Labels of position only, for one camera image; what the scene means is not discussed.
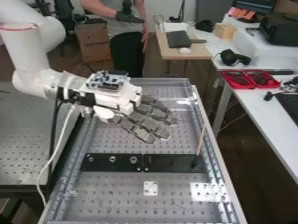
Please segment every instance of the table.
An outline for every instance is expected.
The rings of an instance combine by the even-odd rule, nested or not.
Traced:
[[[43,211],[43,205],[37,203],[41,201],[35,185],[37,174],[48,160],[53,101],[17,92],[9,82],[0,82],[0,90],[0,196],[9,197],[17,194],[39,213]],[[68,110],[69,107],[64,106],[60,111],[57,136]],[[78,111],[74,111],[61,149],[77,117]],[[45,172],[40,179],[41,187],[47,186],[48,180]]]
[[[257,66],[253,62],[249,66],[242,64],[235,65],[234,67],[223,65],[221,62],[221,58],[218,53],[221,53],[226,49],[231,49],[235,53],[238,50],[234,48],[233,43],[230,40],[222,40],[213,33],[208,33],[200,30],[193,30],[194,35],[198,39],[205,39],[208,43],[205,43],[205,47],[209,50],[210,54],[213,55],[213,65],[215,70],[219,72],[222,70],[230,69],[262,69],[262,70],[281,70],[278,67],[273,66]],[[293,79],[293,76],[274,76],[277,79]],[[206,95],[210,95],[209,101],[205,102],[205,108],[208,114],[210,113],[211,105],[214,104],[215,98],[215,91],[219,83],[219,76],[215,75],[214,79],[209,79],[208,86],[210,87],[211,91]],[[215,113],[215,119],[213,123],[213,132],[215,136],[218,135],[225,111],[227,108],[229,100],[231,93],[238,98],[249,116],[251,117],[267,143],[270,144],[281,162],[283,163],[289,173],[291,174],[295,182],[298,183],[298,164],[295,158],[298,158],[298,150],[297,150],[297,136],[298,136],[298,127],[295,126],[291,118],[289,117],[285,109],[279,105],[277,99],[273,99],[269,104],[263,102],[263,96],[267,90],[234,90],[230,88],[229,84],[223,81],[223,91],[221,95],[221,101],[218,104],[218,109]],[[287,130],[287,135],[282,135],[281,133],[283,130]]]
[[[164,60],[209,60],[211,59],[211,54],[208,51],[204,44],[192,44],[192,53],[181,54],[180,49],[169,48],[166,33],[160,31],[156,26],[156,36],[161,50],[161,57]]]
[[[294,78],[294,75],[274,76],[274,78],[278,81],[287,81]],[[235,90],[230,88],[227,83],[225,83],[213,124],[213,131],[217,136],[230,95],[233,93],[298,184],[298,126],[295,125],[278,100],[275,98],[273,98],[269,102],[263,100],[267,91],[271,91],[273,93],[281,92],[279,89]]]
[[[105,124],[97,118],[85,119],[61,183],[56,185],[39,223],[104,221],[106,224],[133,224],[158,220],[174,223],[180,220],[246,224],[196,87],[190,86],[188,79],[177,78],[132,79],[132,82],[144,87],[144,94],[165,103],[178,118],[178,123],[168,128],[172,138],[144,144],[114,124]],[[81,160],[89,153],[105,152],[114,156],[118,153],[140,156],[148,153],[193,154],[204,125],[206,132],[201,158],[206,170],[201,173],[150,172],[145,166],[140,167],[141,172],[80,170]],[[148,180],[157,183],[158,196],[144,195],[144,182]],[[197,195],[202,195],[201,200],[193,198]]]

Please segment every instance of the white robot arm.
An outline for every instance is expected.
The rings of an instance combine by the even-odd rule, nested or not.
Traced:
[[[47,99],[68,100],[92,108],[104,122],[114,122],[138,139],[168,139],[160,122],[176,122],[165,105],[129,83],[122,72],[98,71],[85,79],[49,67],[47,52],[64,40],[65,30],[55,17],[43,17],[21,0],[0,0],[0,34],[13,61],[15,88]]]

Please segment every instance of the person's leg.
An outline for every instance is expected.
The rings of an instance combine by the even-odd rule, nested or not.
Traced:
[[[125,33],[110,39],[114,69],[129,72],[130,77],[142,77],[144,55],[140,54],[141,33]]]

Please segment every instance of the black metal bracket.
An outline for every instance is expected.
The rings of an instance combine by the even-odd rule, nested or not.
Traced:
[[[110,154],[86,153],[81,171],[204,173],[201,156],[186,154]]]
[[[186,154],[144,155],[144,170],[152,173],[204,173],[202,157]]]
[[[86,153],[81,171],[141,172],[141,154]]]

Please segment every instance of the red tray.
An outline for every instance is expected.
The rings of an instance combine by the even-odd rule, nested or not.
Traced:
[[[230,70],[230,71],[222,71],[221,75],[223,79],[226,80],[226,82],[230,84],[233,89],[254,89],[255,88],[255,82],[249,78],[245,72],[238,70]],[[247,84],[242,84],[235,80],[239,77],[242,77],[246,80]]]
[[[262,70],[245,70],[243,72],[245,72],[246,76],[251,79],[251,81],[255,83],[257,88],[259,88],[259,89],[279,88],[281,83],[271,77],[271,75],[267,72],[265,72]],[[270,78],[271,80],[267,81],[266,84],[261,85],[254,81],[253,75],[249,74],[250,72],[259,72],[259,73],[262,73],[261,75],[263,76],[263,78]]]

